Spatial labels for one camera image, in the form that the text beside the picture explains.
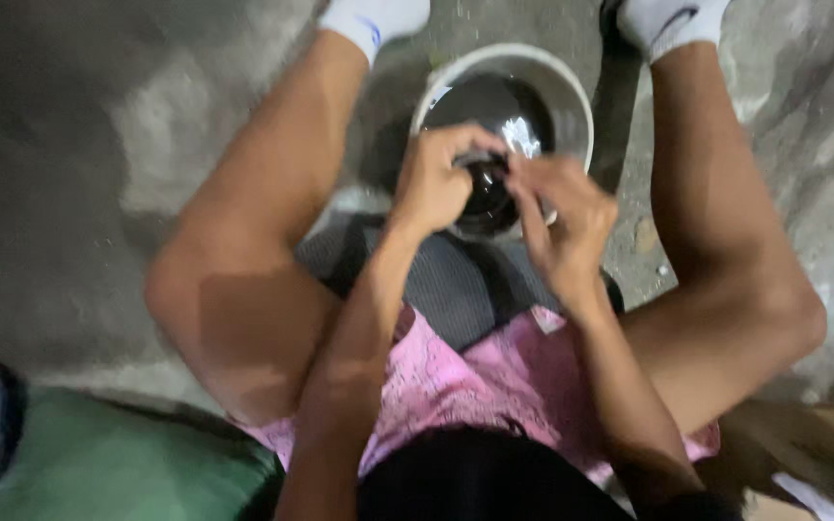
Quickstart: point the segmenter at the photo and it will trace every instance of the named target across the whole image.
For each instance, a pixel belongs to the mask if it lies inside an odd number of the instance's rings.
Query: gray concrete ground
[[[211,407],[147,316],[143,273],[177,209],[309,40],[317,4],[0,0],[0,360],[35,381]],[[601,64],[597,18],[598,0],[434,0],[429,28],[379,57],[341,183],[370,188],[338,204],[382,206],[375,187],[395,172],[434,65],[493,42],[532,43],[599,90],[594,173],[611,184],[622,173],[608,269],[627,304],[670,288],[649,203],[649,76],[625,60]],[[829,312],[825,347],[765,393],[834,398],[834,0],[736,0],[721,54]]]

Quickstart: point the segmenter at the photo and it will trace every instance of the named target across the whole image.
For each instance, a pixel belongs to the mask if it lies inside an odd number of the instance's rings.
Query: hand
[[[574,158],[511,156],[507,189],[520,209],[530,260],[571,314],[592,311],[606,296],[600,256],[616,220],[616,200]],[[539,199],[559,214],[550,227]]]
[[[505,153],[507,146],[474,124],[427,131],[411,139],[389,225],[404,226],[423,240],[458,219],[472,193],[472,177],[453,168],[452,161],[472,150]]]

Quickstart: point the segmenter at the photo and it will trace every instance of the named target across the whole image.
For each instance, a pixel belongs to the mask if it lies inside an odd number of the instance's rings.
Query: gray cloth
[[[381,234],[382,219],[350,215],[295,250],[330,290],[345,298]],[[408,275],[404,300],[440,338],[462,351],[516,315],[539,304],[559,312],[523,243],[468,243],[450,233],[425,241]]]

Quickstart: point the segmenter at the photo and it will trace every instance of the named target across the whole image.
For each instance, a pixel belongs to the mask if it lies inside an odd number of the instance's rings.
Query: green fabric
[[[0,485],[0,520],[231,521],[281,478],[277,458],[249,438],[36,389]]]

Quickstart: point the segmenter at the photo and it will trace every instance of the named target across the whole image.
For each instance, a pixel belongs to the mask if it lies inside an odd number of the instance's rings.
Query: white sock
[[[430,0],[333,0],[320,28],[344,35],[375,63],[382,44],[411,36],[430,19]]]
[[[729,0],[624,0],[616,17],[620,32],[649,63],[692,41],[719,44]]]

